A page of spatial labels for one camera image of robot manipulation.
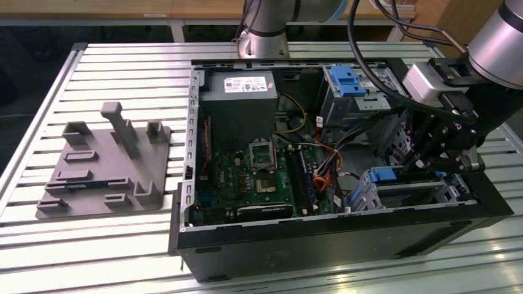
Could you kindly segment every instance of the green circuit board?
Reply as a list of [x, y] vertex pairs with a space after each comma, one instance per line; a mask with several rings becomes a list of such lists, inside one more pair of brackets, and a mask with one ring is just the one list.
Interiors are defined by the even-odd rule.
[[[267, 154], [252, 153], [252, 162], [263, 163], [269, 160]], [[317, 167], [313, 148], [304, 148], [307, 169], [312, 174]], [[288, 176], [288, 166], [284, 149], [275, 152], [275, 169], [252, 170], [249, 150], [228, 153], [215, 153], [212, 168], [205, 176], [199, 177], [197, 211], [193, 213], [196, 225], [223, 224], [233, 209], [253, 205], [289, 204], [293, 207], [292, 216], [297, 216], [295, 196]], [[317, 202], [315, 214], [328, 213], [327, 202]]]

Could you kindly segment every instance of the motherboard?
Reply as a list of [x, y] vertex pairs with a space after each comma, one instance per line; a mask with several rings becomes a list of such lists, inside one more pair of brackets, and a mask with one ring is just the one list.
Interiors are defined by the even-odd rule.
[[312, 186], [315, 168], [313, 147], [253, 142], [248, 149], [215, 153], [209, 170], [199, 176], [193, 224], [328, 214], [329, 200]]

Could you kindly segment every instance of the open computer tower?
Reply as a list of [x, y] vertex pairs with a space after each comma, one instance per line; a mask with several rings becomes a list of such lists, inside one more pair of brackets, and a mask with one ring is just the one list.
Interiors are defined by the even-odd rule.
[[[404, 92], [401, 60], [368, 64]], [[483, 172], [401, 171], [400, 111], [339, 151], [339, 187], [316, 181], [319, 144], [395, 106], [348, 60], [193, 63], [169, 253], [199, 281], [428, 254], [512, 214]]]

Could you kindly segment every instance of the slotted metal tabletop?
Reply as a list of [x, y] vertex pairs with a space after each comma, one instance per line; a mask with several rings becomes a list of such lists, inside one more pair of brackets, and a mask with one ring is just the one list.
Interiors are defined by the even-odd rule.
[[[293, 58], [351, 58], [345, 43], [291, 43]], [[420, 43], [361, 43], [365, 57], [407, 64], [439, 56]], [[487, 175], [515, 215], [423, 257], [199, 284], [168, 257], [172, 193], [180, 181], [191, 60], [233, 59], [231, 43], [90, 44], [70, 52], [0, 178], [0, 293], [464, 293], [523, 290], [523, 145], [503, 125], [479, 149]], [[36, 202], [65, 140], [68, 121], [109, 128], [98, 110], [172, 129], [165, 201], [153, 213], [37, 220]]]

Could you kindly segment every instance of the black case side panel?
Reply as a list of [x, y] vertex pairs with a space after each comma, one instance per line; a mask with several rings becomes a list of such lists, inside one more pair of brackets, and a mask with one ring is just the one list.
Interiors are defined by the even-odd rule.
[[179, 249], [200, 282], [427, 254], [484, 219]]

